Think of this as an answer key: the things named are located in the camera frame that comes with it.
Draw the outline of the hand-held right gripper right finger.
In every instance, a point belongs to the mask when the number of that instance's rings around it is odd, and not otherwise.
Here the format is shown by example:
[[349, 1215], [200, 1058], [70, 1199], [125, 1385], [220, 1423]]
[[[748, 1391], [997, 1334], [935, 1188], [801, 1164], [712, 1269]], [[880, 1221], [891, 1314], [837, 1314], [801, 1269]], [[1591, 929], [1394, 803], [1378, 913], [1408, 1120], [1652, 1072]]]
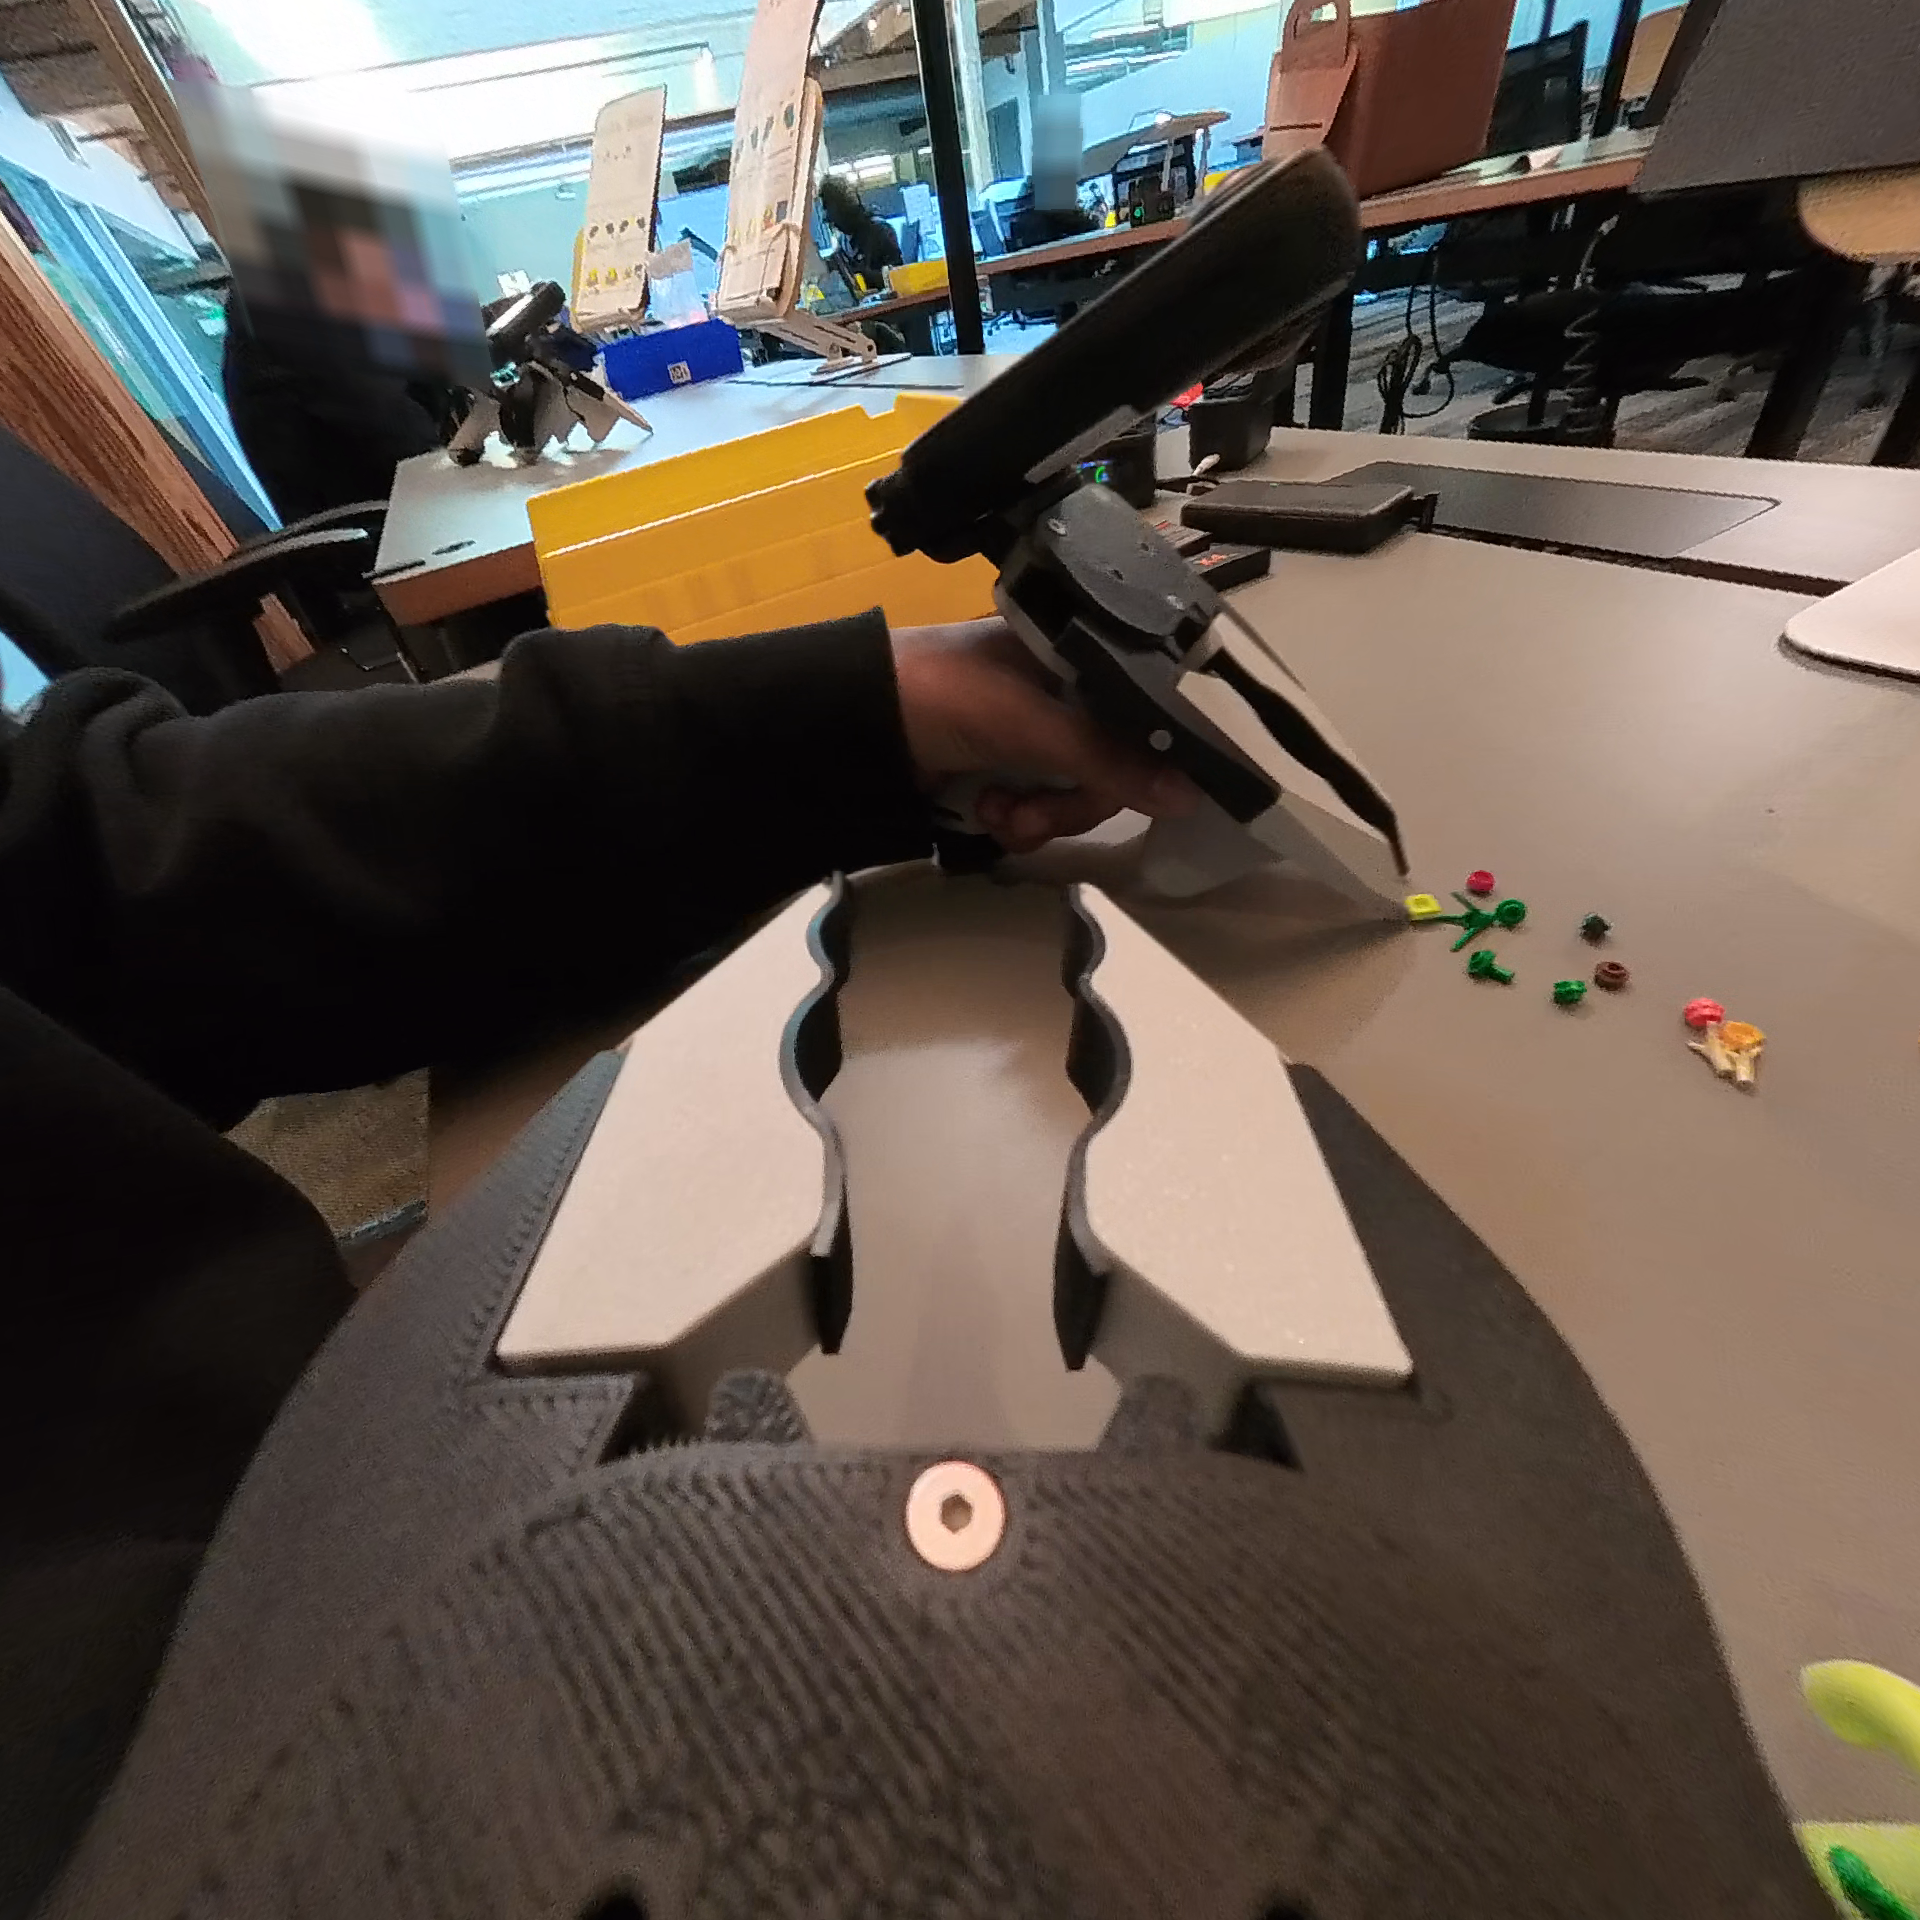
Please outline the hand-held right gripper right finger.
[[1413, 1357], [1286, 1054], [1108, 891], [1063, 891], [1063, 1072], [1083, 1104], [1058, 1223], [1058, 1353], [1173, 1378], [1208, 1420], [1255, 1385], [1400, 1391]]

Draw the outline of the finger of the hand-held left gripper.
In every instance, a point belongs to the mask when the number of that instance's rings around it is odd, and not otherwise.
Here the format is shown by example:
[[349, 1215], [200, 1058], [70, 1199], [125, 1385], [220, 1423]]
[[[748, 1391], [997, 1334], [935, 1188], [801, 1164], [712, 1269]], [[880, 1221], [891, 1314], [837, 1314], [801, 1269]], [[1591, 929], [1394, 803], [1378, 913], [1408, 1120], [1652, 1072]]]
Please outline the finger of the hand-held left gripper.
[[1197, 644], [1197, 680], [1197, 705], [1278, 789], [1247, 827], [1261, 847], [1323, 882], [1410, 878], [1385, 787], [1228, 598]]
[[1247, 822], [1217, 799], [1181, 818], [1181, 895], [1286, 864], [1362, 913], [1405, 920], [1394, 806], [1291, 672], [1186, 672], [1181, 695], [1274, 787]]

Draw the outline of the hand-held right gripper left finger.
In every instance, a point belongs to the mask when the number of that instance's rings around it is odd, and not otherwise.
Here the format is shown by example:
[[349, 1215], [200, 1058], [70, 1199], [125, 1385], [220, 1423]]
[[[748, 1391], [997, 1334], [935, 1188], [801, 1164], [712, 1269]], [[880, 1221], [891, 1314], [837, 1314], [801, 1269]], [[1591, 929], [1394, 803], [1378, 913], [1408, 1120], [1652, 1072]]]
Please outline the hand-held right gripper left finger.
[[702, 1410], [730, 1371], [838, 1355], [850, 907], [845, 876], [805, 889], [626, 1039], [501, 1329], [505, 1373], [626, 1367]]

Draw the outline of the person's left forearm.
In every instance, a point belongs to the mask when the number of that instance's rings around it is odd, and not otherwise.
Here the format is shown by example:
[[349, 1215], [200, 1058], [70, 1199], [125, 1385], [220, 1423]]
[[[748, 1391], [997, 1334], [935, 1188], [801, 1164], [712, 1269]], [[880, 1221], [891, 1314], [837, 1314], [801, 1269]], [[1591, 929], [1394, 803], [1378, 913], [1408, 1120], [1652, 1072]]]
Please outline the person's left forearm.
[[878, 610], [188, 716], [125, 669], [3, 729], [3, 1117], [231, 1126], [636, 992], [829, 871], [926, 851]]

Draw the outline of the person's left hand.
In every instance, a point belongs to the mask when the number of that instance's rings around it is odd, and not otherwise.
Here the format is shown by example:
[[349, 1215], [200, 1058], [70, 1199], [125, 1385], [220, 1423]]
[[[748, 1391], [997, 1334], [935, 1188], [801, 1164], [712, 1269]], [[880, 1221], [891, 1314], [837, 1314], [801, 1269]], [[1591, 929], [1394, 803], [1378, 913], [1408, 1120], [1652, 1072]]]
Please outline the person's left hand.
[[999, 851], [1027, 856], [1117, 812], [1181, 818], [1200, 793], [1068, 702], [997, 617], [889, 634], [904, 755], [930, 799], [973, 789]]

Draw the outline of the black upright device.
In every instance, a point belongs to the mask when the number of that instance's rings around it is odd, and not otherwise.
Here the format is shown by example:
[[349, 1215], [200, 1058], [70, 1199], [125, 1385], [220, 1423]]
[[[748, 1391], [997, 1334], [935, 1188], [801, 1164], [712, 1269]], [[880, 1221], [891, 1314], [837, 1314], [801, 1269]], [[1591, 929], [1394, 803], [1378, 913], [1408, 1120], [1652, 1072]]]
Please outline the black upright device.
[[1294, 424], [1295, 364], [1210, 377], [1186, 403], [1188, 470], [1237, 474], [1256, 463], [1278, 424]]

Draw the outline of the black flat box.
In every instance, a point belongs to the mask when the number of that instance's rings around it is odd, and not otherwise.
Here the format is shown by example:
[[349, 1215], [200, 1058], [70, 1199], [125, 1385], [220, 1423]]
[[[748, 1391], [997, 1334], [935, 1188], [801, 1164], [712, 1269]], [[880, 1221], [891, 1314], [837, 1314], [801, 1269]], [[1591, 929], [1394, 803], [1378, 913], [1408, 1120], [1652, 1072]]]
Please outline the black flat box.
[[1188, 488], [1178, 520], [1217, 543], [1370, 554], [1396, 533], [1429, 533], [1437, 492], [1405, 484], [1269, 484], [1255, 475], [1200, 480]]

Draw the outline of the black pillar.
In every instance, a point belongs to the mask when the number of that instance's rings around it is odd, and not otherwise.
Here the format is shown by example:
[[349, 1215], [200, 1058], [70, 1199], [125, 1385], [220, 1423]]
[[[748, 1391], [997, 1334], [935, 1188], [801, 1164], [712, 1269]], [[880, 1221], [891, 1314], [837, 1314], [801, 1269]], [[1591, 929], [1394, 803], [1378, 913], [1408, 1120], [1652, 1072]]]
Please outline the black pillar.
[[959, 354], [987, 349], [987, 266], [973, 214], [990, 172], [979, 4], [911, 4], [921, 99], [930, 136], [935, 206], [947, 261], [947, 307]]

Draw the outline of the brown bag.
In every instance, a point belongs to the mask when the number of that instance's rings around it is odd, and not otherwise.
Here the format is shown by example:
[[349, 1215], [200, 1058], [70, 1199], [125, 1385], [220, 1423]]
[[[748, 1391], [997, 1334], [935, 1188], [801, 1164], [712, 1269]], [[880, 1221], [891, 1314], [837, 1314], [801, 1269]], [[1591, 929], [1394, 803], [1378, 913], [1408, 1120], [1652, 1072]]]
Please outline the brown bag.
[[1294, 4], [1269, 59], [1261, 155], [1323, 148], [1358, 198], [1482, 153], [1512, 4]]

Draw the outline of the background wooden desk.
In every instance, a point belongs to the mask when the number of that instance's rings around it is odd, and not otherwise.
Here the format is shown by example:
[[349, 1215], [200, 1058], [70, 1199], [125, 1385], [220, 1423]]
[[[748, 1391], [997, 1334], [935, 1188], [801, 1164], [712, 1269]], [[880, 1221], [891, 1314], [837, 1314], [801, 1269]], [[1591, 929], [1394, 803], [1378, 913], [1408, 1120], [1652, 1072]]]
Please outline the background wooden desk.
[[[1400, 233], [1449, 222], [1478, 211], [1536, 202], [1573, 202], [1597, 193], [1630, 189], [1640, 180], [1656, 131], [1610, 131], [1604, 136], [1569, 140], [1554, 155], [1478, 155], [1437, 180], [1382, 193], [1362, 202], [1362, 227]], [[1111, 250], [1158, 248], [1178, 239], [1192, 214], [1142, 227], [1101, 227], [1063, 241], [1010, 250], [977, 261], [982, 280], [1012, 275], [1042, 275], [1076, 261], [1104, 259]]]

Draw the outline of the table inset panel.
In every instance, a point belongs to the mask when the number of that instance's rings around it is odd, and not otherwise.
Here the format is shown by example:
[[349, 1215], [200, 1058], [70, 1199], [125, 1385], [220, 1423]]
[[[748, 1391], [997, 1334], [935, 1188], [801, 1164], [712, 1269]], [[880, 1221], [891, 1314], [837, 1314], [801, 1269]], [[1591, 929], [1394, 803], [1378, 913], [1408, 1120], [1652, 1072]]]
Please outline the table inset panel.
[[1688, 559], [1779, 506], [1747, 492], [1382, 460], [1336, 474], [1331, 487], [1405, 487], [1429, 497], [1437, 534], [1626, 561]]

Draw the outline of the black office chair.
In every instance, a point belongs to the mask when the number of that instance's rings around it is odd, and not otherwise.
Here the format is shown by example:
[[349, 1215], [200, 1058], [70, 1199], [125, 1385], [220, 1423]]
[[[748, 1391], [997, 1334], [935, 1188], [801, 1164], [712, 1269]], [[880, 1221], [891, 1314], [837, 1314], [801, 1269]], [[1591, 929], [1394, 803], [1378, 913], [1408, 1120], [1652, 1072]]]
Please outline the black office chair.
[[3, 431], [3, 639], [46, 680], [130, 669], [196, 716], [276, 689], [402, 683], [373, 545], [373, 513], [347, 509], [178, 570]]
[[1466, 434], [1488, 444], [1613, 447], [1626, 395], [1652, 390], [1685, 363], [1685, 301], [1699, 275], [1659, 275], [1617, 246], [1624, 214], [1600, 218], [1577, 266], [1541, 289], [1488, 302], [1459, 352], [1519, 381], [1477, 410]]

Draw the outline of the cardboard display stand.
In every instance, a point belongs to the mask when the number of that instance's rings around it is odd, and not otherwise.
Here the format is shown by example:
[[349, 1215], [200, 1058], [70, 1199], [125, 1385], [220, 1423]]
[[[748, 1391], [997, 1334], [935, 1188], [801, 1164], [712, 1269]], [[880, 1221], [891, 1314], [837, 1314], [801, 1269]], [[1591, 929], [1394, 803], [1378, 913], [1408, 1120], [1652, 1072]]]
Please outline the cardboard display stand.
[[714, 315], [814, 360], [814, 377], [904, 363], [858, 323], [801, 301], [821, 180], [824, 87], [809, 75], [824, 4], [756, 4], [730, 108], [729, 225], [719, 248]]
[[667, 87], [641, 87], [596, 111], [588, 148], [570, 323], [588, 336], [641, 323], [657, 250]]

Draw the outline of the black monitor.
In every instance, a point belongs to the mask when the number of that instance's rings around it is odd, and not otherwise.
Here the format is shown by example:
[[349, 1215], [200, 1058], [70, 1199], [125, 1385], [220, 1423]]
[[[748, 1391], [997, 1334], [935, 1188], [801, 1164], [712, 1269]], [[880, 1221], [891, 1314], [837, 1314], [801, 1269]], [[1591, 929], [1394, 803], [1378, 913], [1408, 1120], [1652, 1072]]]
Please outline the black monitor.
[[1512, 45], [1501, 59], [1495, 111], [1482, 155], [1522, 155], [1579, 136], [1588, 75], [1588, 24]]

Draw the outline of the blue plastic bin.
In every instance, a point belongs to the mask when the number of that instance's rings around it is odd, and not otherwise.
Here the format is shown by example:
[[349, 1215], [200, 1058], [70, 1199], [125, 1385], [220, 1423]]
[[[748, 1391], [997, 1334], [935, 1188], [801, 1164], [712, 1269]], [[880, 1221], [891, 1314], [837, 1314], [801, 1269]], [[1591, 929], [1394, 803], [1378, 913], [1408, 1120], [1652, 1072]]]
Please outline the blue plastic bin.
[[708, 315], [607, 338], [596, 363], [605, 384], [636, 402], [737, 376], [743, 370], [743, 349], [742, 333], [729, 319]]

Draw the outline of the yellow plastic bin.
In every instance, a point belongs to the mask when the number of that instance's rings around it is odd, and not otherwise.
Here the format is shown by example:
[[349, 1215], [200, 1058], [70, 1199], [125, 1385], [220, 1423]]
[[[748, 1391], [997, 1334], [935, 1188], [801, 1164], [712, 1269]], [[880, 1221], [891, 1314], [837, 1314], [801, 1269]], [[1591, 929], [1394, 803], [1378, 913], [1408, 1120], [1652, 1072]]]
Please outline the yellow plastic bin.
[[956, 399], [895, 395], [539, 492], [550, 627], [652, 627], [691, 646], [863, 610], [895, 627], [994, 615], [987, 559], [895, 554], [867, 522], [867, 484], [947, 410]]

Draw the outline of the person's dark jacket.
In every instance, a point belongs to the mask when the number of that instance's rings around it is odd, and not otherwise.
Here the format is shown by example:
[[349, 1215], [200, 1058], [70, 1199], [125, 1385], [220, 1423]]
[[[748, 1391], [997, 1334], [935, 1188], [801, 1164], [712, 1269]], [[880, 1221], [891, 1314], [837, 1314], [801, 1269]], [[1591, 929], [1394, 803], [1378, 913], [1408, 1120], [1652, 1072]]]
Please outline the person's dark jacket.
[[84, 1830], [347, 1305], [296, 1188], [3, 997], [3, 1915]]

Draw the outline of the dark grey panel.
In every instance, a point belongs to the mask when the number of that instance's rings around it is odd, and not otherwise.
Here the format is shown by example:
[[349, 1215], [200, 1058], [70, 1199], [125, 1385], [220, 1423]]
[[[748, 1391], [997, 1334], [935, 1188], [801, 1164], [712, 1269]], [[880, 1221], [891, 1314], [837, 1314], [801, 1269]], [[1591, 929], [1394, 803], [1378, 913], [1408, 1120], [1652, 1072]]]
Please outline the dark grey panel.
[[1917, 164], [1917, 4], [1685, 4], [1635, 194]]

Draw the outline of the idle hand-held gripper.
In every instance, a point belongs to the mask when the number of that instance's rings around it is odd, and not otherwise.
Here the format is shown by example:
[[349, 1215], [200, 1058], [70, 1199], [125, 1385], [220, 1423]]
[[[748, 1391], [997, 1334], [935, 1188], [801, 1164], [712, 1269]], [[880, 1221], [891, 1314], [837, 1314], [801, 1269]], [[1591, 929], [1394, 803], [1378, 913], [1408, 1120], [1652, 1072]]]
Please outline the idle hand-held gripper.
[[457, 467], [476, 467], [490, 439], [518, 467], [533, 467], [578, 427], [595, 447], [619, 421], [652, 434], [652, 424], [595, 376], [596, 349], [568, 323], [563, 284], [533, 280], [528, 289], [487, 302], [483, 342], [490, 373], [444, 444]]

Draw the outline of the light wooden board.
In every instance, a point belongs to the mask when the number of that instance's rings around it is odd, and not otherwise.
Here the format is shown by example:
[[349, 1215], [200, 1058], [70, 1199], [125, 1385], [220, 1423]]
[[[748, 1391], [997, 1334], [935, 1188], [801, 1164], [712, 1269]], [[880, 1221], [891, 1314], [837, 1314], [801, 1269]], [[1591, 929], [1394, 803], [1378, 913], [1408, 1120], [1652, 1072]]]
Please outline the light wooden board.
[[1917, 165], [1801, 180], [1797, 214], [1821, 250], [1859, 265], [1917, 265]]

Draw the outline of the lime green soft toy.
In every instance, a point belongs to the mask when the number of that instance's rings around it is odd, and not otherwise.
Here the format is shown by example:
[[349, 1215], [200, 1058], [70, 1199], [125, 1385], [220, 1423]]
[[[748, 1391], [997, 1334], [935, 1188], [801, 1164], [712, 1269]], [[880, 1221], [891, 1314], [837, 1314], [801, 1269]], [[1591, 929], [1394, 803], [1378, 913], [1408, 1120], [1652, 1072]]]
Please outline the lime green soft toy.
[[[1917, 1683], [1872, 1661], [1801, 1667], [1809, 1712], [1852, 1747], [1896, 1759], [1917, 1779]], [[1797, 1824], [1837, 1915], [1917, 1915], [1917, 1823], [1809, 1819]]]

